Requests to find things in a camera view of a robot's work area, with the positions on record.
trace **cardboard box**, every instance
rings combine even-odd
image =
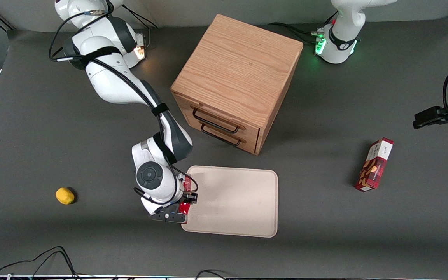
[[[382,138],[371,145],[366,162],[355,185],[356,189],[364,192],[378,188],[392,147],[393,141],[388,138]]]

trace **drawer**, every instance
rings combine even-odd
[[[181,109],[188,124],[208,135],[228,142],[230,145],[255,153],[258,128],[254,128],[247,124],[239,124],[230,121],[226,117],[210,112],[206,108],[189,101],[187,99],[175,96],[175,99]]]

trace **gray tabletop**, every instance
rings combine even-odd
[[[176,166],[277,172],[277,235],[197,234],[151,221],[132,191],[130,155],[157,132],[149,109],[103,101],[84,72],[48,61],[51,34],[15,31],[0,77],[0,266],[62,245],[80,273],[448,278],[448,125],[412,127],[415,113],[441,103],[448,18],[368,23],[342,65],[306,46],[260,156],[189,128],[169,91],[205,30],[155,30],[133,73],[192,137],[192,154]],[[382,137],[395,145],[380,188],[361,193],[352,186]],[[78,202],[58,203],[59,187],[74,188]],[[42,272],[67,269],[57,258]]]

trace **plastic tray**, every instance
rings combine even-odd
[[[278,176],[272,170],[192,166],[198,202],[190,207],[188,232],[273,237],[278,230]]]

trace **wooden drawer cabinet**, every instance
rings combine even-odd
[[[217,15],[171,91],[188,124],[259,154],[303,44]]]

